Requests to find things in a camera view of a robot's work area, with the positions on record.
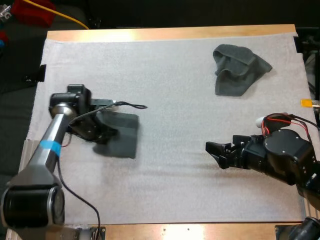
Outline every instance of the table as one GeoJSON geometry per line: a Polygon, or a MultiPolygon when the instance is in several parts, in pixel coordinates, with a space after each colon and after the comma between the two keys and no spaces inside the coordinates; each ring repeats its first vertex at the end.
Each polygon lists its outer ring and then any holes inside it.
{"type": "MultiPolygon", "coordinates": [[[[239,37],[295,32],[293,24],[209,26],[183,28],[139,28],[49,31],[47,39],[70,42],[133,42],[148,40],[239,37]]],[[[283,223],[185,223],[104,225],[108,240],[274,240],[275,225],[283,223]]],[[[6,240],[16,240],[8,230],[6,240]]]]}

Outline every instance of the blue band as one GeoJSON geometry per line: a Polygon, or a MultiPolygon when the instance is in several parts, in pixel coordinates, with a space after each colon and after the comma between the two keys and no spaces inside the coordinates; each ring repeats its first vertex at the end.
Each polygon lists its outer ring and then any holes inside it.
{"type": "Polygon", "coordinates": [[[54,151],[55,154],[60,157],[61,145],[57,141],[42,140],[40,146],[44,149],[54,151]]]}

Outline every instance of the black cable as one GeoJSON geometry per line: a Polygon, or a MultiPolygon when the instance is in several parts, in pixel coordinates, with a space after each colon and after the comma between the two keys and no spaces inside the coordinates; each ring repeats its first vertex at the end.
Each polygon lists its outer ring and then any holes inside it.
{"type": "Polygon", "coordinates": [[[71,139],[72,139],[72,133],[70,132],[70,133],[69,133],[69,140],[68,140],[67,144],[66,144],[66,145],[62,145],[61,147],[62,147],[62,148],[68,147],[69,144],[71,143],[71,139]]]}
{"type": "Polygon", "coordinates": [[[101,222],[100,222],[100,214],[99,211],[95,208],[95,206],[93,206],[90,202],[88,202],[87,200],[85,200],[83,197],[79,196],[78,194],[76,194],[74,191],[72,191],[65,183],[63,177],[62,177],[62,173],[61,173],[61,166],[60,166],[60,158],[58,157],[57,161],[57,167],[58,167],[58,174],[59,174],[59,178],[60,181],[62,183],[62,185],[64,186],[64,188],[71,193],[73,196],[75,196],[77,199],[81,200],[82,202],[84,202],[85,204],[87,204],[90,208],[92,208],[95,213],[96,213],[96,217],[98,218],[98,229],[97,229],[97,234],[95,235],[95,240],[99,240],[100,238],[100,226],[101,226],[101,222]]]}
{"type": "MultiPolygon", "coordinates": [[[[89,111],[85,114],[82,114],[80,116],[77,116],[75,117],[73,120],[71,120],[69,122],[68,125],[71,125],[72,123],[74,123],[75,121],[79,120],[79,119],[82,119],[86,116],[89,116],[89,115],[92,115],[92,114],[95,114],[99,111],[102,111],[102,110],[105,110],[107,108],[110,108],[112,106],[124,106],[124,105],[127,105],[127,106],[131,106],[133,108],[136,108],[136,109],[146,109],[147,106],[145,105],[139,105],[139,104],[131,104],[131,103],[128,103],[126,101],[117,101],[117,102],[114,102],[112,104],[109,104],[109,105],[106,105],[106,106],[103,106],[103,107],[100,107],[98,109],[95,109],[93,111],[89,111]]],[[[70,142],[71,142],[71,137],[72,137],[72,133],[70,133],[70,138],[69,138],[69,141],[66,145],[62,146],[62,147],[67,147],[70,142]]],[[[95,206],[93,206],[90,202],[88,202],[87,200],[85,200],[83,197],[79,196],[78,194],[76,194],[74,191],[72,191],[65,183],[63,177],[62,177],[62,173],[61,173],[61,166],[60,166],[60,158],[58,158],[57,160],[57,168],[58,168],[58,174],[59,174],[59,178],[60,178],[60,181],[62,183],[62,185],[64,186],[64,188],[69,192],[71,193],[73,196],[75,196],[77,199],[81,200],[82,202],[84,202],[85,204],[87,204],[89,207],[91,207],[95,213],[96,213],[96,216],[98,218],[98,228],[97,228],[97,231],[96,231],[96,235],[95,235],[95,240],[99,240],[100,238],[100,227],[101,227],[101,221],[100,221],[100,214],[99,214],[99,211],[95,208],[95,206]]]]}
{"type": "Polygon", "coordinates": [[[312,121],[309,121],[309,120],[307,120],[307,119],[305,119],[305,118],[303,118],[303,117],[296,116],[296,115],[293,115],[293,114],[292,114],[292,116],[293,116],[294,118],[296,118],[296,119],[300,119],[300,120],[302,120],[302,121],[305,121],[306,123],[311,124],[311,125],[315,126],[318,130],[320,130],[320,127],[318,127],[318,125],[315,124],[315,123],[313,123],[312,121]]]}
{"type": "Polygon", "coordinates": [[[112,107],[112,106],[124,106],[124,105],[131,106],[131,107],[136,108],[136,109],[146,109],[146,108],[148,108],[146,105],[131,104],[131,103],[128,103],[128,102],[126,102],[126,101],[117,101],[117,102],[114,102],[114,103],[112,103],[112,104],[109,104],[109,105],[100,107],[100,108],[95,109],[95,110],[93,110],[93,111],[88,111],[87,113],[84,113],[84,114],[82,114],[82,115],[80,115],[80,116],[77,116],[77,117],[75,117],[74,119],[72,119],[72,120],[69,122],[69,125],[73,124],[74,122],[76,122],[76,121],[79,120],[79,119],[82,119],[82,118],[84,118],[84,117],[86,117],[86,116],[95,114],[95,113],[97,113],[97,112],[99,112],[99,111],[105,110],[105,109],[110,108],[110,107],[112,107]]]}

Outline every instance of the red wire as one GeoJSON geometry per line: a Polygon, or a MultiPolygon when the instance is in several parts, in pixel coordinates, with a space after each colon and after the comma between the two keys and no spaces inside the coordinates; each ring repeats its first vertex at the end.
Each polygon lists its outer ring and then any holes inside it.
{"type": "Polygon", "coordinates": [[[267,120],[274,121],[274,122],[282,122],[282,123],[287,123],[287,124],[299,125],[300,127],[303,127],[303,128],[304,128],[306,134],[309,136],[308,130],[305,128],[305,126],[303,126],[303,125],[300,124],[300,123],[296,123],[296,122],[292,122],[292,121],[287,121],[287,120],[282,120],[282,119],[274,119],[274,118],[267,118],[267,120]]]}
{"type": "Polygon", "coordinates": [[[264,119],[262,120],[262,123],[261,123],[261,130],[262,130],[262,135],[263,136],[266,135],[266,130],[267,130],[267,133],[270,134],[269,129],[265,126],[265,120],[264,119]]]}

